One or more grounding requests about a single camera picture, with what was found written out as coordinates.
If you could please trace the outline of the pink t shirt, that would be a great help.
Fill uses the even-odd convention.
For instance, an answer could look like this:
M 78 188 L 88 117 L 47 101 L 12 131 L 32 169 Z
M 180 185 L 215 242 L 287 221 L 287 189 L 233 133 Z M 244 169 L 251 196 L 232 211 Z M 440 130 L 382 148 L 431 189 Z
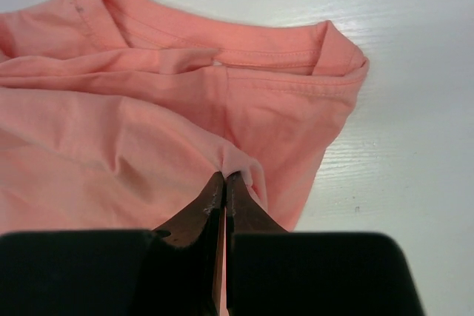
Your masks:
M 239 171 L 301 216 L 369 61 L 329 21 L 230 24 L 150 0 L 1 15 L 1 231 L 153 228 Z

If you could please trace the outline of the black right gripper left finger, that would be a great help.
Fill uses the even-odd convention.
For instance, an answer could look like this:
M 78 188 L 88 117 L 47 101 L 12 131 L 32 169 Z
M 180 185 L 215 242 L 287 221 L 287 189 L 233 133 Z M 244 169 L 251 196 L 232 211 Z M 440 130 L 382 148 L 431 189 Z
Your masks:
M 217 315 L 224 177 L 161 226 L 1 237 L 3 315 Z

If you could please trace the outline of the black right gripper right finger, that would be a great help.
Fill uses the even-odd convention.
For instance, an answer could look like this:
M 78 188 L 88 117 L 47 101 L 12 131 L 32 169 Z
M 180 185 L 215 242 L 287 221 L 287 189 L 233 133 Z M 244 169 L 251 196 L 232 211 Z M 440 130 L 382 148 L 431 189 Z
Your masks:
M 227 309 L 231 315 L 422 315 L 400 246 L 377 232 L 288 232 L 226 184 Z

